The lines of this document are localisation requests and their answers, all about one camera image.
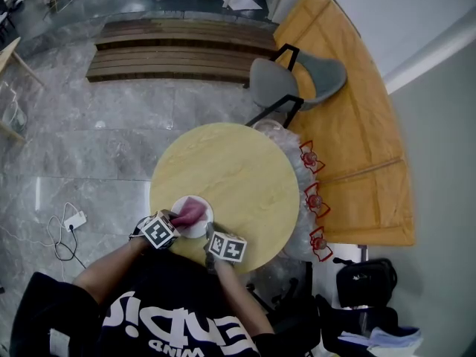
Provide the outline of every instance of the black bag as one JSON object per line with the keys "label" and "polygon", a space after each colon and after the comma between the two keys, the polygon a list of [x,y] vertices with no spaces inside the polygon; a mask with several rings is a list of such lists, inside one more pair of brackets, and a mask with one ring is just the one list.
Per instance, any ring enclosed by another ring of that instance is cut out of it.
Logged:
{"label": "black bag", "polygon": [[396,272],[391,261],[381,258],[354,263],[334,258],[333,262],[347,265],[336,278],[342,307],[387,305],[396,286]]}

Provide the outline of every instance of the table top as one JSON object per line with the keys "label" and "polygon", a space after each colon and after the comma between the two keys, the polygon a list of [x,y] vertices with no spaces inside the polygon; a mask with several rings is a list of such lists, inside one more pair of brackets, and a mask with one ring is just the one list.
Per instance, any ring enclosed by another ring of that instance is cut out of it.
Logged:
{"label": "table top", "polygon": [[[286,155],[264,134],[215,123],[186,132],[164,152],[150,187],[150,211],[172,208],[182,196],[201,196],[214,220],[248,241],[238,272],[254,270],[288,241],[299,211],[299,189]],[[178,238],[176,254],[204,264],[205,237]]]}

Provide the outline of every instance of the clear plastic bag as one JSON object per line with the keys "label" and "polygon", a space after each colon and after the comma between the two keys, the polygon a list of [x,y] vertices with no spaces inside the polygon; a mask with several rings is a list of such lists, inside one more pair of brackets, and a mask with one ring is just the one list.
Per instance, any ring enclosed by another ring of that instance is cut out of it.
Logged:
{"label": "clear plastic bag", "polygon": [[254,124],[253,128],[262,132],[275,142],[286,154],[296,173],[299,186],[300,206],[296,226],[289,241],[283,249],[287,257],[312,262],[316,259],[310,244],[309,234],[316,228],[315,215],[309,211],[304,190],[315,182],[312,172],[304,166],[300,156],[300,137],[283,128],[277,121],[263,119]]}
{"label": "clear plastic bag", "polygon": [[27,123],[27,115],[20,108],[16,93],[6,82],[0,84],[0,104],[5,106],[1,120],[13,131],[20,133]]}

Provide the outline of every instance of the white cable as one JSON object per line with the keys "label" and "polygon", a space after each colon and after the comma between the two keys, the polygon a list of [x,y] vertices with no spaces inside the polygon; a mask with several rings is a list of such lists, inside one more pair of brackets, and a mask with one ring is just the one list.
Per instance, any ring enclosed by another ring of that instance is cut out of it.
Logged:
{"label": "white cable", "polygon": [[[49,219],[48,224],[46,226],[46,231],[48,232],[48,235],[50,236],[50,239],[51,239],[51,244],[50,245],[46,245],[45,243],[40,242],[40,241],[32,241],[31,239],[27,239],[27,238],[20,239],[16,235],[13,235],[11,232],[9,232],[2,225],[0,225],[0,228],[2,230],[6,231],[9,236],[17,239],[20,242],[39,243],[40,245],[45,246],[45,247],[57,246],[61,242],[61,239],[62,239],[62,230],[66,229],[66,227],[65,227],[65,215],[66,215],[66,207],[68,205],[70,205],[73,209],[75,209],[76,213],[80,212],[78,209],[76,209],[76,207],[72,203],[66,202],[64,208],[62,209],[62,219],[61,220],[57,216],[51,216],[51,218]],[[54,242],[53,236],[51,235],[51,232],[50,232],[51,220],[54,219],[54,218],[56,218],[58,223],[59,223],[59,235],[60,236],[59,236],[59,241],[58,242]],[[61,262],[61,276],[62,276],[62,281],[64,282],[65,281],[65,266],[64,266],[60,256],[57,253],[57,248],[56,247],[54,248],[54,253],[57,256],[57,259]]]}

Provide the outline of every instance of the power cord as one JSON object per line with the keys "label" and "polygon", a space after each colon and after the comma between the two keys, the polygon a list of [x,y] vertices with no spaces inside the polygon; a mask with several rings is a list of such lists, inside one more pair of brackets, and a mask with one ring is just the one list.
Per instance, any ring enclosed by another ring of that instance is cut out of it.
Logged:
{"label": "power cord", "polygon": [[[64,223],[65,223],[65,214],[66,214],[66,207],[70,205],[73,209],[76,210],[77,213],[79,213],[78,209],[76,209],[76,207],[70,203],[70,202],[66,202],[65,203],[65,206],[62,210],[62,219],[60,220],[59,217],[57,216],[51,216],[51,218],[49,219],[48,221],[48,224],[46,226],[46,231],[48,232],[48,236],[50,237],[51,239],[51,244],[50,245],[46,245],[45,243],[41,242],[41,241],[32,241],[31,239],[21,239],[21,238],[18,238],[16,235],[12,234],[11,232],[9,232],[6,228],[4,228],[3,226],[0,225],[0,228],[4,231],[6,231],[8,233],[8,235],[10,235],[11,237],[17,239],[18,241],[20,242],[29,242],[29,243],[38,243],[42,246],[45,246],[45,247],[54,247],[54,256],[61,262],[61,275],[62,275],[62,281],[64,282],[65,281],[65,266],[63,264],[63,262],[68,262],[70,260],[73,260],[73,259],[76,259],[80,265],[86,269],[86,266],[84,265],[83,262],[81,262],[81,260],[76,256],[76,251],[77,251],[77,247],[78,247],[78,241],[77,241],[77,238],[76,238],[76,234],[74,234],[74,229],[72,229],[72,225],[70,225],[70,230],[71,230],[71,234],[73,234],[73,239],[74,239],[74,250],[71,250],[69,248],[68,245],[66,245],[65,243],[62,242],[62,230],[63,229],[66,229]],[[51,235],[51,232],[50,232],[50,224],[51,224],[51,221],[53,219],[56,219],[59,223],[59,240],[57,242],[54,241],[54,238],[53,236]],[[61,245],[63,246],[64,248],[68,249],[69,252],[71,253],[71,256],[69,258],[61,258],[60,255],[58,254],[58,246]]]}

